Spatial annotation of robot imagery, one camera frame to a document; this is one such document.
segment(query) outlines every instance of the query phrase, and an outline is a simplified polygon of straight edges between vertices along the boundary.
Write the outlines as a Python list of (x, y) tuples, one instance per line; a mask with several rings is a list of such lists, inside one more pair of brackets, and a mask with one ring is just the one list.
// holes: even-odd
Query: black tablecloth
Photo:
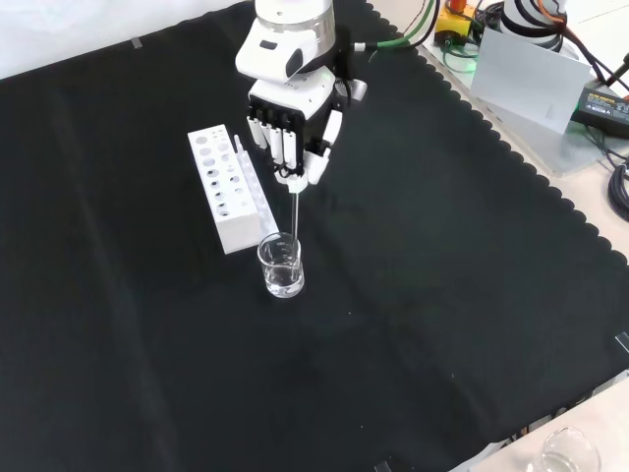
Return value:
[(302, 197), (303, 293), (224, 256), (187, 133), (251, 146), (252, 19), (0, 83), (3, 468), (447, 470), (626, 366), (626, 260), (414, 54), (357, 60), (367, 100)]

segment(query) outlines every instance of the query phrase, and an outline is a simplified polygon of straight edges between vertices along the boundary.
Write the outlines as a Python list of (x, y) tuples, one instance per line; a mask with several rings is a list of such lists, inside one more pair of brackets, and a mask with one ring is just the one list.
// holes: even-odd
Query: water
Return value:
[(291, 298), (304, 287), (304, 267), (276, 265), (264, 269), (264, 281), (268, 291), (278, 298)]
[(589, 472), (581, 470), (570, 458), (556, 452), (545, 452), (543, 463), (547, 472)]

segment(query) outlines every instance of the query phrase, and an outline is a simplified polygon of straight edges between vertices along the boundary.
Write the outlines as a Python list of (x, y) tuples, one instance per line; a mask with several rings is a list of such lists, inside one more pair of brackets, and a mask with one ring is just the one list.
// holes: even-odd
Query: glass cup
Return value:
[(302, 248), (288, 233), (273, 233), (257, 246), (266, 289), (278, 298), (291, 298), (304, 287)]
[(566, 427), (543, 442), (536, 472), (600, 472), (600, 456), (586, 435)]

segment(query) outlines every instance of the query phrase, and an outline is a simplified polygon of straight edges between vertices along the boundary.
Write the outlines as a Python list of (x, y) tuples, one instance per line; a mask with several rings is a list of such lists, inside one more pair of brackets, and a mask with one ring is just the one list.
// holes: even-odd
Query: green cable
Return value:
[(424, 16), (422, 17), (420, 22), (417, 23), (417, 26), (414, 27), (413, 30), (409, 32), (406, 36), (400, 37), (398, 39), (391, 39), (390, 41), (377, 42), (376, 46), (380, 48), (380, 47), (395, 47), (395, 46), (407, 44), (409, 42), (409, 39), (413, 37), (415, 34), (417, 34), (417, 32), (422, 28), (422, 26), (424, 25), (424, 23), (426, 22), (426, 20), (428, 19), (430, 15), (430, 10), (432, 9), (433, 5), (434, 5), (434, 0), (430, 0), (429, 7), (426, 8), (426, 12), (424, 13)]
[(443, 65), (445, 67), (447, 67), (450, 71), (458, 72), (459, 74), (472, 74), (472, 73), (476, 72), (476, 64), (474, 64), (474, 66), (472, 68), (468, 68), (467, 70), (460, 70), (460, 69), (455, 69), (453, 67), (450, 67), (450, 65), (448, 64), (447, 56), (452, 51), (452, 49), (453, 49), (453, 47), (451, 45), (443, 48)]

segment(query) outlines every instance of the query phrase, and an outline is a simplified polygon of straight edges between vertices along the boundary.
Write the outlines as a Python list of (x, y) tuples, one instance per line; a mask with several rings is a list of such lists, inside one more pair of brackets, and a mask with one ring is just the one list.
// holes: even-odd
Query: robotic arm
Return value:
[(367, 85), (351, 77), (350, 37), (332, 0), (257, 0), (256, 14), (236, 56), (238, 71), (256, 79), (247, 120), (277, 181), (299, 194), (318, 183), (344, 108)]

